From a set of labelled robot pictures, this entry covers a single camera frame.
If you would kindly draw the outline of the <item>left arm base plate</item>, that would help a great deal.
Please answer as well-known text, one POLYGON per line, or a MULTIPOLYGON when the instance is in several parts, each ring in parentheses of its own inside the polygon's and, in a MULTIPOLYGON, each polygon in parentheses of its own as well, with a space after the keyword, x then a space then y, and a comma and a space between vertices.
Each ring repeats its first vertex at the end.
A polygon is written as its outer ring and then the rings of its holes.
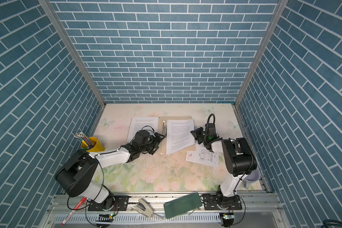
POLYGON ((129 196, 109 196, 102 203, 89 202, 89 211, 126 211, 129 202, 129 196))

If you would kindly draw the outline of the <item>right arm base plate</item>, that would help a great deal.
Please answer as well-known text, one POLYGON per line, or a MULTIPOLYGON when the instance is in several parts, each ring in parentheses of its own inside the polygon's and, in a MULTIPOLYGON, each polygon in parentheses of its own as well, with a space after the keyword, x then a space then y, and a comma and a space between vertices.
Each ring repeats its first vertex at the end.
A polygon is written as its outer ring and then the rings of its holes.
POLYGON ((216 210, 242 210, 241 199, 239 195, 224 197, 223 195, 203 194, 200 196, 206 211, 216 210))

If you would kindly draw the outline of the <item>beige cardboard folder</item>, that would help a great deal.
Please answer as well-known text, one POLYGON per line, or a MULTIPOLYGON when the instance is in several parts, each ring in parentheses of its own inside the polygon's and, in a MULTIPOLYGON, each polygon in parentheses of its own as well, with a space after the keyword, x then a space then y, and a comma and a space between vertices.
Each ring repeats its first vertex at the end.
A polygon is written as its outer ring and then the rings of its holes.
POLYGON ((193 130, 194 120, 190 116, 133 117, 127 142, 150 154, 158 149, 166 154, 195 151, 193 130))

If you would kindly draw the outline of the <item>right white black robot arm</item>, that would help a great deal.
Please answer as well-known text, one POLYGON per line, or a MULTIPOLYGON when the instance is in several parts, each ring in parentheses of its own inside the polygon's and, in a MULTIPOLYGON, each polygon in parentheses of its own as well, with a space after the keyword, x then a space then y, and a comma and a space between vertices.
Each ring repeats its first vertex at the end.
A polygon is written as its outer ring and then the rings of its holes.
POLYGON ((228 173, 216 192, 217 204, 226 208, 237 198, 237 188, 257 169, 257 161, 245 138, 223 139, 216 133, 215 124, 205 124, 191 131, 192 136, 210 152, 223 152, 228 173))

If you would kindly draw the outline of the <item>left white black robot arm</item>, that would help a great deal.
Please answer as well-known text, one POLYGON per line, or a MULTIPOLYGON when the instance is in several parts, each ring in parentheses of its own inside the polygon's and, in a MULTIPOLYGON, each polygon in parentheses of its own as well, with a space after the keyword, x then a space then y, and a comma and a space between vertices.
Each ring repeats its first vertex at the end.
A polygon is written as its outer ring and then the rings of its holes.
POLYGON ((69 197, 88 198, 107 211, 115 203, 114 195, 103 184, 92 180, 95 172, 107 166, 132 162, 139 158, 140 154, 153 155, 164 138, 160 133, 140 130, 131 142, 117 150, 99 153, 77 150, 57 171, 54 178, 69 197))

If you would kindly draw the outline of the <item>printed text paper sheet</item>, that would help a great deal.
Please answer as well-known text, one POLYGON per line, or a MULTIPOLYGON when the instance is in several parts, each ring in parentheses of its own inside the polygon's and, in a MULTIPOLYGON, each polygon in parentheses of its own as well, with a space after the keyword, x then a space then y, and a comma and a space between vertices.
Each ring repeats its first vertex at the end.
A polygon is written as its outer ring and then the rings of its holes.
POLYGON ((150 130, 151 132, 158 132, 158 117, 133 117, 128 133, 127 142, 131 142, 136 132, 140 130, 150 130))

